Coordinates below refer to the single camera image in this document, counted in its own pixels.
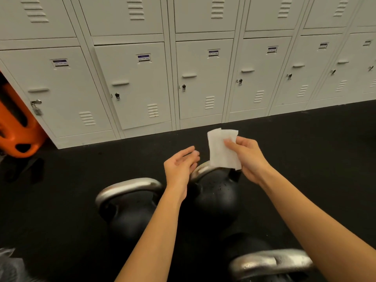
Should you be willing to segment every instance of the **white cloth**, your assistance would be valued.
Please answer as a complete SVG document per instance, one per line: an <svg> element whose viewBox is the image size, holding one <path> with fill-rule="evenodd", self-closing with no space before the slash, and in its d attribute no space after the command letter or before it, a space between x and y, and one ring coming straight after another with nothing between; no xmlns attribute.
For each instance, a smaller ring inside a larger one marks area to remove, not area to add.
<svg viewBox="0 0 376 282"><path fill-rule="evenodd" d="M228 149L223 142L224 139L231 139L235 142L238 132L237 130L223 130L221 128L208 132L211 166L241 169L241 163L236 152Z"/></svg>

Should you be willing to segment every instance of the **person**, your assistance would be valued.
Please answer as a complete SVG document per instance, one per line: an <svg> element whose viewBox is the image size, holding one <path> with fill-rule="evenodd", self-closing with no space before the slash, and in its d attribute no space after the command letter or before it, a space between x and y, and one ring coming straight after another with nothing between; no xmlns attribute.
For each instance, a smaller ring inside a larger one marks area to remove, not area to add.
<svg viewBox="0 0 376 282"><path fill-rule="evenodd" d="M375 282L376 250L322 211L278 173L253 139L225 140L237 153L242 172L260 185L292 233L329 282ZM164 162L167 187L139 242L115 282L165 282L170 269L177 218L190 173L197 167L194 146Z"/></svg>

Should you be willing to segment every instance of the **person's right arm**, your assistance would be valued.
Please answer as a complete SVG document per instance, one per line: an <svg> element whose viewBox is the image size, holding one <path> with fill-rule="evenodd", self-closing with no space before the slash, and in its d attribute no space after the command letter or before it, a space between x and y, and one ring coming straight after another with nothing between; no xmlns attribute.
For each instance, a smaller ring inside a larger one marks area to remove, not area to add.
<svg viewBox="0 0 376 282"><path fill-rule="evenodd" d="M225 140L246 177L269 196L292 233L329 282L375 282L376 250L313 204L266 161L253 139Z"/></svg>

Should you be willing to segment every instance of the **orange equipment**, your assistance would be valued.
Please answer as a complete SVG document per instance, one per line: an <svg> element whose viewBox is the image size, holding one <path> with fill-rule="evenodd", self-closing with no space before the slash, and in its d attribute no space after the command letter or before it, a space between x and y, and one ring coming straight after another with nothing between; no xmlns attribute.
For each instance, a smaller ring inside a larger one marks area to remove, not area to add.
<svg viewBox="0 0 376 282"><path fill-rule="evenodd" d="M2 89L26 116L27 124L23 126L0 101L0 149L13 157L32 156L44 143L47 135L12 86L6 83ZM30 148L26 152L21 152L17 148L20 144L30 145Z"/></svg>

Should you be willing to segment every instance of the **locker label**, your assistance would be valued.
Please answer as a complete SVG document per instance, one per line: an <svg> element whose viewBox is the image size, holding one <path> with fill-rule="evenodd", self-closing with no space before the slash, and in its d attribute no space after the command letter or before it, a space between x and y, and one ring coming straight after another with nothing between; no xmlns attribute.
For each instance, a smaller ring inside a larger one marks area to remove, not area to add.
<svg viewBox="0 0 376 282"><path fill-rule="evenodd" d="M318 49L326 49L328 47L328 44L329 42L322 42L320 43L320 46L318 47Z"/></svg>
<svg viewBox="0 0 376 282"><path fill-rule="evenodd" d="M277 48L278 48L278 46L276 46L276 47L268 47L268 52L267 53L276 53L277 52Z"/></svg>
<svg viewBox="0 0 376 282"><path fill-rule="evenodd" d="M209 57L219 56L219 50L209 50Z"/></svg>
<svg viewBox="0 0 376 282"><path fill-rule="evenodd" d="M52 64L55 68L58 67L69 67L68 59L52 59Z"/></svg>
<svg viewBox="0 0 376 282"><path fill-rule="evenodd" d="M368 46L371 44L371 42L372 42L372 41L365 41L365 43L364 43L363 46L364 46L364 47L368 47Z"/></svg>
<svg viewBox="0 0 376 282"><path fill-rule="evenodd" d="M150 54L139 54L137 57L138 57L138 62L150 61Z"/></svg>

